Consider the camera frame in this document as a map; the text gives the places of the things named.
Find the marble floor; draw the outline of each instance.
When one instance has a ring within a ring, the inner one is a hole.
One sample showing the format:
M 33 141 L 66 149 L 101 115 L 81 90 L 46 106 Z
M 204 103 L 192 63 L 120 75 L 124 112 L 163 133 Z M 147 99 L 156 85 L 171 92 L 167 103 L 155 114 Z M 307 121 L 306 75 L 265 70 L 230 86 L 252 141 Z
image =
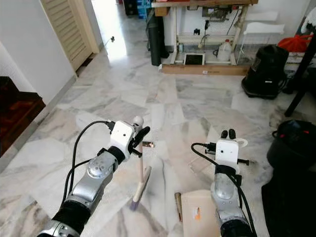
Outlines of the marble floor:
M 122 6 L 93 0 L 106 45 L 81 73 L 76 83 L 40 124 L 9 166 L 0 174 L 0 236 L 35 236 L 59 208 L 72 148 L 80 131 L 99 119 L 132 121 L 143 116 L 151 127 L 144 159 L 152 173 L 135 212 L 129 202 L 138 182 L 137 158 L 123 163 L 82 236 L 181 237 L 175 192 L 209 189 L 213 167 L 191 150 L 193 142 L 216 142 L 223 129 L 234 128 L 248 146 L 240 158 L 242 188 L 252 211 L 258 236 L 268 236 L 261 187 L 272 175 L 266 153 L 271 132 L 283 121 L 294 95 L 273 101 L 248 98 L 242 77 L 165 75 L 151 65 L 146 50 L 145 22 L 126 17 Z M 315 122 L 316 106 L 308 95 L 294 118 Z M 82 137 L 77 162 L 92 158 L 107 145 L 104 125 L 91 127 Z M 75 181 L 84 173 L 76 170 Z

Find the red object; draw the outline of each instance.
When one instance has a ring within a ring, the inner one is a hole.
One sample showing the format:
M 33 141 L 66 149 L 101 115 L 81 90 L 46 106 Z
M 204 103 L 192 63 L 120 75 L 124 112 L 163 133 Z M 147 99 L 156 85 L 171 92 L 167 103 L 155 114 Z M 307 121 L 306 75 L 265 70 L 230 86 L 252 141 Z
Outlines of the red object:
M 292 38 L 282 39 L 278 43 L 278 46 L 286 49 L 289 52 L 305 52 L 308 45 L 307 43 L 311 41 L 305 38 L 309 38 L 309 37 L 313 37 L 313 35 L 308 35 L 308 36 L 295 35 Z

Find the louvered door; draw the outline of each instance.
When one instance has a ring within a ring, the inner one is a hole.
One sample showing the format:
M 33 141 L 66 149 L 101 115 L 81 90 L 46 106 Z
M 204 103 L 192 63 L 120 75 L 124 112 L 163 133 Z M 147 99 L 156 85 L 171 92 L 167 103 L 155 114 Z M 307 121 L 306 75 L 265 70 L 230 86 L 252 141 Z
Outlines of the louvered door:
M 69 61 L 77 70 L 92 50 L 73 1 L 41 0 Z

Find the white wall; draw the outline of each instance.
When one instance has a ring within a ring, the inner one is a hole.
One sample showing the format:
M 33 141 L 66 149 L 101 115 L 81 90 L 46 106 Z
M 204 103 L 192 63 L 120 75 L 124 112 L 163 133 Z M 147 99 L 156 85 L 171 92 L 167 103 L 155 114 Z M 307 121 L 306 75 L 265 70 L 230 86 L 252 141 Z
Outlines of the white wall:
M 47 104 L 75 72 L 40 0 L 0 0 L 0 6 L 0 41 Z
M 19 91 L 36 92 L 0 42 L 0 76 L 10 77 Z
M 309 5 L 310 0 L 259 0 L 258 4 L 249 6 L 248 13 L 257 13 L 265 11 L 279 12 L 276 23 L 285 24 L 284 37 L 293 37 L 299 24 L 304 16 L 304 13 Z M 172 44 L 172 9 L 169 14 L 164 17 L 165 44 Z M 207 34 L 211 35 L 226 35 L 229 26 L 231 25 L 236 11 L 230 14 L 230 20 L 223 23 L 211 22 Z M 201 34 L 204 33 L 204 24 L 207 18 L 202 17 L 202 8 L 197 11 L 188 11 L 185 7 L 177 9 L 177 30 L 178 34 L 189 33 L 193 35 L 193 30 L 198 28 Z M 232 26 L 229 35 L 235 33 L 235 28 Z
M 97 41 L 97 44 L 100 45 L 103 42 L 102 42 L 102 37 L 101 37 L 98 22 L 97 22 L 97 18 L 95 17 L 95 13 L 93 10 L 92 2 L 91 0 L 83 0 L 83 4 L 84 4 L 85 10 L 87 12 L 87 15 L 92 27 L 95 40 Z

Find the plastic jug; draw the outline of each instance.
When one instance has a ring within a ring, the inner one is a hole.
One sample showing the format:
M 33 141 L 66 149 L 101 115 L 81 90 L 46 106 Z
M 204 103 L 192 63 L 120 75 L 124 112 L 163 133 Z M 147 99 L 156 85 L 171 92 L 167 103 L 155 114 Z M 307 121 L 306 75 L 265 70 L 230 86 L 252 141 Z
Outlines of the plastic jug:
M 217 59 L 221 62 L 227 62 L 231 58 L 232 46 L 229 39 L 225 40 L 218 48 Z

